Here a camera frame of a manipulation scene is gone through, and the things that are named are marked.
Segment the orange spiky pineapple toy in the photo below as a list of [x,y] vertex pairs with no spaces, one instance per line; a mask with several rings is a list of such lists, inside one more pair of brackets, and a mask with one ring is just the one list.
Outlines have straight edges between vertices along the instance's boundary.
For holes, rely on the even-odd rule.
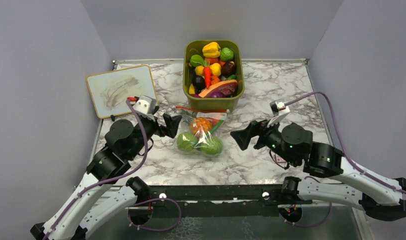
[[196,136],[213,135],[225,122],[226,112],[200,112],[181,109],[180,114],[189,130]]

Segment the clear zip bag orange zipper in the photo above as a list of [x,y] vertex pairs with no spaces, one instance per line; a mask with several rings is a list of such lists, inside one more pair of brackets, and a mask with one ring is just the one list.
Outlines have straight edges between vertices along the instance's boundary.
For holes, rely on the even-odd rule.
[[218,131],[227,119],[228,109],[207,111],[185,106],[175,108],[182,116],[180,125],[183,131],[176,137],[179,151],[211,157],[223,152],[224,143]]

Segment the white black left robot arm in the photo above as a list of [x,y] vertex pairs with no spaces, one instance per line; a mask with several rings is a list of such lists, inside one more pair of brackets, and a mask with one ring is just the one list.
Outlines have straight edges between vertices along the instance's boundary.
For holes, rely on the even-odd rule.
[[36,223],[30,233],[36,240],[86,240],[97,228],[130,205],[143,205],[150,197],[149,186],[139,177],[98,206],[97,200],[121,178],[125,178],[136,156],[144,159],[153,135],[174,138],[182,120],[180,115],[163,115],[166,125],[157,119],[137,116],[139,123],[127,119],[115,121],[106,133],[106,144],[86,168],[81,182],[62,208],[49,220]]

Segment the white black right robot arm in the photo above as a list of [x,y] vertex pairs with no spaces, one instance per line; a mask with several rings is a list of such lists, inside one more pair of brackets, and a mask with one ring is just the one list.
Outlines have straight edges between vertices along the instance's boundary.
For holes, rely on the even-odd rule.
[[313,133],[291,123],[279,130],[278,123],[252,121],[245,129],[230,135],[241,150],[257,137],[254,149],[269,148],[293,167],[302,166],[310,177],[335,180],[334,184],[316,183],[298,177],[286,177],[279,190],[280,199],[291,204],[320,200],[363,210],[369,217],[386,222],[406,217],[405,178],[382,177],[362,166],[349,163],[342,151],[313,140]]

